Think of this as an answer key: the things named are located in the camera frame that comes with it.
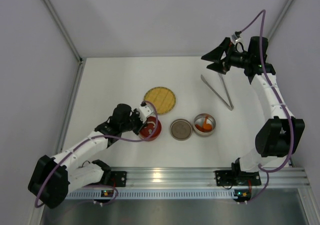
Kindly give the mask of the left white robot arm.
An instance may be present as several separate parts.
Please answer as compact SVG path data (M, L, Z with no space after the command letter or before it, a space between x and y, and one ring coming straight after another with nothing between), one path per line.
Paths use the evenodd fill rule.
M111 184L112 169L96 159L85 162L109 148L117 141L124 141L124 133L138 135L157 111L151 102L143 101L138 108L120 103L112 115L99 124L82 141L53 156L44 155L36 163L28 190L36 196L34 206L50 209L60 205L68 194L88 185Z

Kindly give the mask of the orange carrot food piece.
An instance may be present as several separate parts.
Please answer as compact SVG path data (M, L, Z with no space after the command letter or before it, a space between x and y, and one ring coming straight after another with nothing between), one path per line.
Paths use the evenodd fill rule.
M205 132L210 132L213 130L213 126L210 123L209 116L207 115L203 121L202 128Z

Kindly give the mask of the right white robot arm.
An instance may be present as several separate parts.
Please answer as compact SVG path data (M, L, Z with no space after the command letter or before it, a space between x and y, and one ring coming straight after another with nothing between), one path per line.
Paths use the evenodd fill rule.
M286 164L296 152L305 129L304 120L295 118L288 109L278 87L276 71L266 62L268 45L266 37L253 36L248 49L239 51L243 44L239 35L233 35L201 57L210 62L207 69L220 76L231 67L243 69L265 118L255 136L254 148L231 164L228 178L237 184L251 181L255 186L261 185L259 169L277 158L284 158Z

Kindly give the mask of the metal tongs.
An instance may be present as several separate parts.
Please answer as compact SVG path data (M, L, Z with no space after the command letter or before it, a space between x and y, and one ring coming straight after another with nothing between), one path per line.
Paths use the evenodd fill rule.
M223 89L224 89L224 92L227 96L227 99L228 101L226 101L210 84L209 82L206 80L206 78L201 74L200 75L200 79L202 80L202 82L207 85L207 87L221 100L221 102L227 107L228 110L230 111L233 111L234 110L234 105L233 105L233 102L231 100L231 97L230 97L230 94L229 94L229 91L228 91L228 88L226 86L226 83L225 83L225 80L224 80L224 77L222 74L218 74L219 78L220 78L220 81L223 85Z

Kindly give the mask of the orange fried food piece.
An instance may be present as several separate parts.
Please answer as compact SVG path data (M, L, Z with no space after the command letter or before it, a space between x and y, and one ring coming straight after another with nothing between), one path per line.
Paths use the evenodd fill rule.
M204 132L204 128L202 126L200 126L199 124L195 124L195 127L197 130Z

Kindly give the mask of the red round lid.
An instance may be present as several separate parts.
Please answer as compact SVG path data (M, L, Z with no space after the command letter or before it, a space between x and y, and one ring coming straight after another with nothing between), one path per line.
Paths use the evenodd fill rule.
M158 123L156 125L156 117L150 116L147 118L146 126L139 132L139 137L141 139L145 139L148 137L153 131L155 130L154 134L147 140L153 141L158 138L158 136L161 134L162 131L162 124L160 120L158 120Z

